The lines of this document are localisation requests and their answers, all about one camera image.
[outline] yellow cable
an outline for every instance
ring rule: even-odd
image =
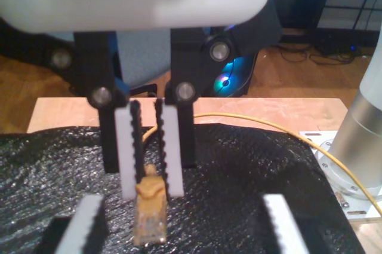
[[[327,152],[326,150],[324,150],[323,148],[321,148],[319,145],[315,144],[314,142],[306,139],[305,137],[303,136],[300,136],[298,133],[295,133],[294,131],[291,131],[291,130],[288,130],[287,128],[285,127],[282,127],[282,126],[279,126],[278,124],[274,124],[274,123],[271,123],[269,121],[265,121],[265,120],[261,120],[259,118],[253,118],[253,117],[248,117],[246,115],[236,115],[236,114],[227,114],[227,113],[224,113],[224,112],[209,112],[209,113],[206,113],[206,114],[199,114],[199,115],[195,115],[194,116],[195,118],[200,118],[200,117],[230,117],[230,118],[240,118],[242,120],[247,120],[247,121],[255,121],[257,123],[260,123],[260,124],[266,124],[267,126],[271,126],[271,127],[274,127],[274,128],[277,128],[279,130],[282,130],[286,133],[289,133],[291,134],[292,136],[302,140],[303,142],[306,142],[308,145],[310,145],[312,148],[315,148],[317,149],[318,151],[320,151],[321,153],[323,153],[324,155],[326,155],[328,158],[330,158],[334,163],[336,163],[336,165],[338,165],[342,170],[344,170],[344,172],[347,173],[347,175],[350,176],[351,179],[353,179],[354,183],[357,184],[357,186],[359,187],[359,189],[362,190],[362,192],[366,195],[366,197],[368,198],[368,200],[371,202],[371,204],[375,207],[375,209],[377,209],[377,212],[380,214],[380,216],[382,217],[382,210],[380,209],[380,207],[378,206],[378,203],[376,202],[376,200],[373,198],[373,196],[371,196],[371,194],[367,191],[367,189],[364,187],[364,185],[358,180],[358,178],[355,177],[355,175],[341,162],[339,161],[338,159],[336,159],[333,155],[331,155],[329,152]],[[157,130],[157,127],[152,127],[149,131],[145,132],[145,134],[143,135],[143,142],[146,141],[146,139],[152,134],[154,133],[155,131]]]

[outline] wooden floor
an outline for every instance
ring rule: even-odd
[[[283,53],[289,60],[301,54]],[[276,48],[260,52],[246,97],[337,97],[349,107],[370,57],[349,65],[319,66],[310,60],[290,63]],[[155,80],[163,96],[170,74]],[[73,96],[69,84],[48,69],[0,56],[0,133],[24,133],[38,97]]]

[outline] metal bolt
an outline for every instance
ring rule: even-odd
[[[343,208],[343,209],[348,209],[349,207],[350,207],[350,204],[348,203],[348,202],[342,202],[341,203],[341,207]]]
[[[195,95],[195,89],[189,82],[181,82],[177,86],[177,96],[179,100],[191,100]]]
[[[213,44],[210,49],[210,56],[216,62],[222,62],[226,60],[229,56],[229,53],[230,53],[229,47],[224,42],[217,42]]]
[[[350,204],[345,200],[341,193],[336,192],[335,196],[343,209],[348,209],[350,207]]]
[[[51,64],[58,69],[66,69],[72,64],[72,56],[65,49],[56,49],[52,53]]]
[[[106,106],[112,101],[112,94],[107,88],[100,87],[93,91],[91,98],[98,106]]]

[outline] wooden table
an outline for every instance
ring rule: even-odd
[[[142,125],[156,124],[154,101],[137,99],[141,103]],[[194,104],[195,114],[205,112],[231,112],[262,118],[296,132],[301,130],[338,130],[347,109],[340,99],[262,99],[262,98],[200,98]],[[235,118],[206,117],[195,123],[223,123],[234,126],[272,129],[258,123]],[[30,119],[27,132],[54,127],[99,126],[97,111],[85,98],[39,98]],[[367,253],[382,253],[382,226],[380,223],[352,223]]]

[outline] black bubble wrap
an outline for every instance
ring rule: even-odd
[[[198,167],[183,170],[186,195],[169,202],[168,243],[143,249],[133,246],[134,202],[121,200],[119,174],[104,173],[98,128],[0,136],[0,252],[30,253],[53,216],[103,194],[104,253],[265,253],[262,193],[282,193],[294,215],[314,217],[331,252],[363,252],[309,147],[284,133],[220,124],[195,126],[195,135]],[[154,137],[146,162],[157,154]]]

